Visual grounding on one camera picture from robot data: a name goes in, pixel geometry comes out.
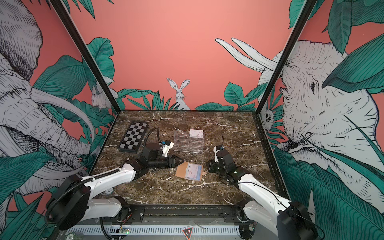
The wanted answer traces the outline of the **white pink credit card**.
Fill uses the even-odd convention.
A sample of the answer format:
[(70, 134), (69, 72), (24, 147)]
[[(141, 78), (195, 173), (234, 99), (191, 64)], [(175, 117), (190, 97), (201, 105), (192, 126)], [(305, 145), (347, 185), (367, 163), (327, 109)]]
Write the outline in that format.
[(203, 130), (190, 130), (190, 137), (196, 138), (196, 139), (203, 139), (204, 138), (204, 131)]
[(200, 181), (202, 178), (203, 166), (188, 163), (185, 178), (187, 180)]

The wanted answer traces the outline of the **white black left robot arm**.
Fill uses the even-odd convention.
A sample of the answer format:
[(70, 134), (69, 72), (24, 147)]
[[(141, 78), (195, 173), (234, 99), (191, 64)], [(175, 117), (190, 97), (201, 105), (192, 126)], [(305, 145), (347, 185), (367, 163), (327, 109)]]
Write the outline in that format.
[(45, 222), (68, 230), (79, 222), (93, 218), (112, 218), (120, 222), (132, 216), (130, 205), (121, 197), (97, 199), (96, 196), (123, 183), (135, 181), (150, 169), (173, 169), (184, 160), (168, 152), (173, 143), (150, 143), (132, 160), (119, 168), (88, 177), (72, 175), (54, 193), (46, 205)]

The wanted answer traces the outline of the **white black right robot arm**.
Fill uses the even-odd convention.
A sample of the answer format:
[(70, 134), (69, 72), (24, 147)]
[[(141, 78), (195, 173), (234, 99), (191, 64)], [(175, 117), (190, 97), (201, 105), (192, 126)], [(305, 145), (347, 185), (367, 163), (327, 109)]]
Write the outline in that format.
[(291, 202), (261, 184), (249, 171), (235, 163), (225, 165), (219, 161), (206, 162), (209, 173), (218, 174), (225, 182), (249, 195), (252, 200), (245, 204), (243, 212), (280, 240), (316, 240), (316, 230), (306, 207)]

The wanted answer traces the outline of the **clear acrylic organizer box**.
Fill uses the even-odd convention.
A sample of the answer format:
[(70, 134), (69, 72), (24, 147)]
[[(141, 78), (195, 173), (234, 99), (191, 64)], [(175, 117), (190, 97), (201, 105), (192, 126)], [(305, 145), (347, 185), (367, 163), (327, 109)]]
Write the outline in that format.
[(190, 137), (189, 131), (174, 131), (174, 150), (178, 152), (202, 154), (204, 148), (204, 140)]

